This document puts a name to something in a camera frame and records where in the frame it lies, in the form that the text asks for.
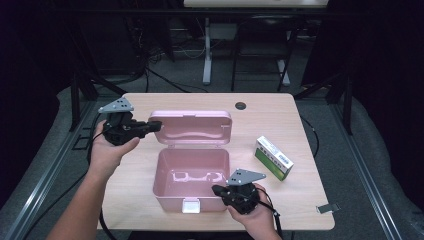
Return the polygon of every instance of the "human hand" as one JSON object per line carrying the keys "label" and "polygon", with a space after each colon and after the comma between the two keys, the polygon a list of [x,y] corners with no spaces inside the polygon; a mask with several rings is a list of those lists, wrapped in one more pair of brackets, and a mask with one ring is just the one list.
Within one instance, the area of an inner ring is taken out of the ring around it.
{"label": "human hand", "polygon": [[[104,122],[105,120],[97,124],[94,136],[102,133]],[[140,138],[135,137],[124,145],[115,146],[108,142],[103,134],[99,135],[93,142],[91,163],[87,175],[107,181],[121,163],[122,157],[133,150],[139,142]]]}
{"label": "human hand", "polygon": [[[254,183],[256,188],[265,191],[265,188],[260,184]],[[260,201],[270,205],[266,195],[261,190],[259,191]],[[228,211],[231,217],[237,222],[244,225],[246,231],[255,240],[279,240],[281,239],[274,228],[274,218],[270,209],[258,204],[258,206],[249,214],[240,214],[232,206],[228,206]]]}

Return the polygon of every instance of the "pink plastic case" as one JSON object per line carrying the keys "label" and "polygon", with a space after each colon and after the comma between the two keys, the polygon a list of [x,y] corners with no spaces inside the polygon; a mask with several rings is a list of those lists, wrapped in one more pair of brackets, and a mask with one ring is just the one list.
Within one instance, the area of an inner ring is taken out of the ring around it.
{"label": "pink plastic case", "polygon": [[149,121],[161,121],[155,132],[168,145],[158,156],[153,193],[165,211],[199,213],[226,206],[211,187],[226,185],[232,119],[226,111],[155,111]]}

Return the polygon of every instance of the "open lid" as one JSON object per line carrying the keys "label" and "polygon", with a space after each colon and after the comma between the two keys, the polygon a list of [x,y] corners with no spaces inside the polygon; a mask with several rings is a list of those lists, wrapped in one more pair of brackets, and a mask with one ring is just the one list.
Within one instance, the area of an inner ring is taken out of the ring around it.
{"label": "open lid", "polygon": [[230,142],[232,119],[226,111],[154,111],[149,121],[162,122],[155,135],[166,145]]}

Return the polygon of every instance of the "small cardboard box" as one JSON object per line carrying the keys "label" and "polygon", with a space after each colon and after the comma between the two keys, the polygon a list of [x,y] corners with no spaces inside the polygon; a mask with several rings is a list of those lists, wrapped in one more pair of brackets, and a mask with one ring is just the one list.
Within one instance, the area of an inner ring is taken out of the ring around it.
{"label": "small cardboard box", "polygon": [[283,181],[293,167],[293,162],[264,136],[256,140],[255,156],[280,180]]}
{"label": "small cardboard box", "polygon": [[230,176],[228,152],[221,148],[231,137],[232,119],[226,111],[155,111],[149,121],[161,121],[155,132],[162,144],[153,193],[165,211],[199,213],[224,211],[212,186],[225,186]]}

